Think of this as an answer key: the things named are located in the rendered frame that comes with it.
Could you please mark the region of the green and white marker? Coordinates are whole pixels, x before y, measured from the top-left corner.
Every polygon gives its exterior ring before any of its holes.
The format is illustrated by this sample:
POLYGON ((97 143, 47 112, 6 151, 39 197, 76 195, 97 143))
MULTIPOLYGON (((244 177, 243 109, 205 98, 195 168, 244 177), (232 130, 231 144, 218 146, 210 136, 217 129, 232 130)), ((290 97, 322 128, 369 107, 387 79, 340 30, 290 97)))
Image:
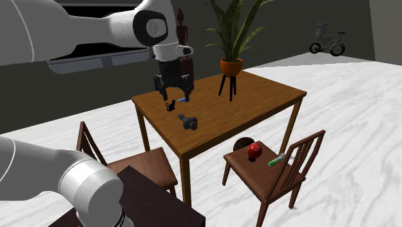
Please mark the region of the green and white marker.
POLYGON ((269 167, 272 167, 272 166, 274 166, 275 164, 278 164, 278 163, 280 163, 280 162, 283 162, 284 159, 285 159, 285 154, 284 154, 284 153, 281 153, 277 158, 275 158, 275 159, 269 161, 269 162, 267 163, 267 165, 268 165, 269 167))

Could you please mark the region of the brown wooden table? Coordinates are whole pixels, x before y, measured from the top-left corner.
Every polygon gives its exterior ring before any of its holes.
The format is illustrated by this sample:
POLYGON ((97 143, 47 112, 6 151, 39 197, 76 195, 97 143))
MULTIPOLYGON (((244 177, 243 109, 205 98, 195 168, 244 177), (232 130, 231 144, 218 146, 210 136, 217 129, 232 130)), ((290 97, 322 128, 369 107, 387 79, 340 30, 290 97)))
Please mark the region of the brown wooden table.
POLYGON ((221 75, 196 80, 191 101, 177 103, 172 112, 166 110, 165 101, 158 92, 136 95, 131 99, 145 149, 150 149, 145 127, 149 122, 178 157, 183 202, 188 206, 191 205, 190 159, 292 107, 280 147, 284 152, 303 98, 307 95, 303 90, 242 71, 236 76, 236 95, 230 101, 228 94, 218 93, 221 80, 221 75), (196 117, 197 129, 185 130, 178 114, 196 117))

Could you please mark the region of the red apple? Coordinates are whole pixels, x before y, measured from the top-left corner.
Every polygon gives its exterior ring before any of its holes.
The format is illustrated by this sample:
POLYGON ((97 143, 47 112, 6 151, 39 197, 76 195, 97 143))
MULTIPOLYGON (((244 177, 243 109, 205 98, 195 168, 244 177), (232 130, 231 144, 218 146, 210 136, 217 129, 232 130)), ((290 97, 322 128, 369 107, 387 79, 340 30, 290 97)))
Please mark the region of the red apple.
POLYGON ((262 147, 258 143, 252 143, 247 150, 249 160, 255 161, 262 154, 262 147))

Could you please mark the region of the grey framed wall window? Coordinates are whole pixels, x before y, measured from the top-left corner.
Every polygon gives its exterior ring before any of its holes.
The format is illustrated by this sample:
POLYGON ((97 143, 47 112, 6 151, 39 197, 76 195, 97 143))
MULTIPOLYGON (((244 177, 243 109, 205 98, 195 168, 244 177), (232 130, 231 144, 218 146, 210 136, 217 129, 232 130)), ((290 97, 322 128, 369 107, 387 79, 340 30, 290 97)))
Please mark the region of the grey framed wall window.
MULTIPOLYGON (((62 3, 70 14, 81 17, 101 18, 115 12, 133 10, 137 3, 62 3)), ((147 48, 123 48, 109 43, 79 44, 66 56, 48 61, 57 74, 68 74, 148 61, 151 50, 147 48)))

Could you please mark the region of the brown wooden chair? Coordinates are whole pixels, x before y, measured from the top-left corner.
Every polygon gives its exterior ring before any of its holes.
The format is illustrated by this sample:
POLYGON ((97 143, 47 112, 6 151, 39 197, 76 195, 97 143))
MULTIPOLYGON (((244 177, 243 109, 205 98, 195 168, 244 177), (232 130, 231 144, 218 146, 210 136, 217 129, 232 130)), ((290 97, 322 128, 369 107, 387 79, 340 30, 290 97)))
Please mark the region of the brown wooden chair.
POLYGON ((289 208, 294 208, 324 135, 325 130, 321 130, 290 145, 284 161, 272 167, 267 163, 279 155, 260 141, 257 143, 262 147, 262 154, 254 162, 248 160, 246 147, 224 155, 226 164, 222 184, 226 183, 230 170, 233 170, 261 202, 256 227, 262 227, 269 205, 286 193, 291 193, 289 208))
POLYGON ((175 186, 178 181, 162 147, 107 163, 85 122, 81 121, 76 150, 86 153, 115 173, 131 166, 163 189, 169 190, 173 196, 177 196, 175 186))

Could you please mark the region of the grey dumbbell-shaped object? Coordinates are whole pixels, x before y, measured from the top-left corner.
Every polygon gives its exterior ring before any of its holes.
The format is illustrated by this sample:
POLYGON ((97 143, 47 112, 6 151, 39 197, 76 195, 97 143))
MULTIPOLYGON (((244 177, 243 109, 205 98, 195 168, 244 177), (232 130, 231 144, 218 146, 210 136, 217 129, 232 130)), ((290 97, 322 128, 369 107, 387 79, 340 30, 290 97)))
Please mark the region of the grey dumbbell-shaped object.
POLYGON ((198 120, 196 117, 185 117, 182 114, 178 114, 178 118, 182 121, 182 126, 185 130, 196 130, 198 127, 198 120))

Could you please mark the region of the dark red tall figure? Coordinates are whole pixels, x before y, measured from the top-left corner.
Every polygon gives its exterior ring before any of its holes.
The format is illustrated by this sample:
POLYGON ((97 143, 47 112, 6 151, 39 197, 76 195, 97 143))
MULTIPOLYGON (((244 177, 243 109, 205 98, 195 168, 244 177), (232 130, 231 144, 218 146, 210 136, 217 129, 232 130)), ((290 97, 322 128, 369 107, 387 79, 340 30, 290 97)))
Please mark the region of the dark red tall figure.
MULTIPOLYGON (((188 40, 188 27, 183 25, 184 15, 180 8, 177 9, 177 37, 180 45, 186 45, 188 40)), ((194 88, 193 59, 191 56, 180 58, 181 70, 184 75, 188 75, 188 80, 192 88, 194 88)))

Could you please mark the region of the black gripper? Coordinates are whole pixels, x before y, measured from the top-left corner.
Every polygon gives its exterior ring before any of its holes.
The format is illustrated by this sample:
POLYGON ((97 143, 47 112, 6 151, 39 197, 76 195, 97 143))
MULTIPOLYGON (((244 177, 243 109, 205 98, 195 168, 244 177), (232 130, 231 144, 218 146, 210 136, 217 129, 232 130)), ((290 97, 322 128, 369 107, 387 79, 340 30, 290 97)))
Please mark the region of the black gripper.
POLYGON ((153 78, 155 90, 162 95, 163 101, 167 101, 167 87, 180 88, 185 95, 185 102, 190 100, 192 84, 187 74, 183 74, 180 59, 172 61, 157 60, 160 73, 153 78))

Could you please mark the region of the dark robot stand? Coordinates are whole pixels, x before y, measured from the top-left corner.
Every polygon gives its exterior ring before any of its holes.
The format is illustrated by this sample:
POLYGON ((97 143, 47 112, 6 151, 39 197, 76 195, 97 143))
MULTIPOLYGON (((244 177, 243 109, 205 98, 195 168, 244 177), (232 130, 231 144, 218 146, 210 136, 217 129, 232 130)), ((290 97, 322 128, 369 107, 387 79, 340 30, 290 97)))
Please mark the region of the dark robot stand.
POLYGON ((206 227, 206 218, 128 166, 116 174, 94 161, 59 185, 73 208, 49 227, 206 227))

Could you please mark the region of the green plant in orange pot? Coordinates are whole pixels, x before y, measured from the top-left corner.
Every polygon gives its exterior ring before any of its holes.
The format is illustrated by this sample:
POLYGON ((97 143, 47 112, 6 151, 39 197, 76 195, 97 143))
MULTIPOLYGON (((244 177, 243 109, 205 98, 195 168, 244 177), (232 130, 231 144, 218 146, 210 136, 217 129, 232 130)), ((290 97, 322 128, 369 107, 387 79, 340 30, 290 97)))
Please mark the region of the green plant in orange pot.
POLYGON ((229 100, 233 100, 236 95, 236 76, 243 67, 243 60, 239 55, 244 51, 251 49, 249 41, 264 27, 258 27, 250 31, 250 27, 260 9, 266 3, 274 0, 256 0, 247 14, 244 22, 240 22, 240 14, 244 0, 232 0, 226 10, 220 8, 216 0, 209 0, 208 5, 215 12, 219 28, 208 28, 208 32, 215 32, 221 38, 221 44, 215 46, 222 49, 224 58, 220 60, 220 69, 223 73, 220 84, 219 94, 222 93, 225 80, 229 79, 229 100))

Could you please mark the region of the grey tricycle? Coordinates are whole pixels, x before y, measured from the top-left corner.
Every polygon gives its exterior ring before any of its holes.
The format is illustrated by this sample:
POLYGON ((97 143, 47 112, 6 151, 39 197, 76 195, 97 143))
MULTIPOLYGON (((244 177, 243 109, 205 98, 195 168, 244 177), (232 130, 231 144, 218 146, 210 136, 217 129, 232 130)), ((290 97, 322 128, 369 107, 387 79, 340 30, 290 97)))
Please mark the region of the grey tricycle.
POLYGON ((314 42, 310 45, 309 52, 317 54, 329 50, 330 54, 334 57, 343 55, 345 44, 342 43, 341 38, 346 32, 338 32, 339 37, 335 39, 333 35, 327 35, 327 27, 328 23, 321 22, 317 24, 314 42))

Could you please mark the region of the dark brown round bowl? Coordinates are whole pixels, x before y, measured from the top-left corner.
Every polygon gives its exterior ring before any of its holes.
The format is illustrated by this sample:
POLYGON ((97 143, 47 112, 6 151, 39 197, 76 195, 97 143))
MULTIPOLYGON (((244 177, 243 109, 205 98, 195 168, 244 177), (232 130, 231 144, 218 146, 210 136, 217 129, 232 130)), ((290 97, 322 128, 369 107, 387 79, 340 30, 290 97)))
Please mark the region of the dark brown round bowl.
POLYGON ((233 146, 233 151, 242 149, 242 148, 247 147, 247 146, 249 146, 249 145, 251 145, 253 143, 254 143, 254 139, 252 139, 250 137, 242 137, 242 138, 238 139, 235 142, 235 144, 233 146))

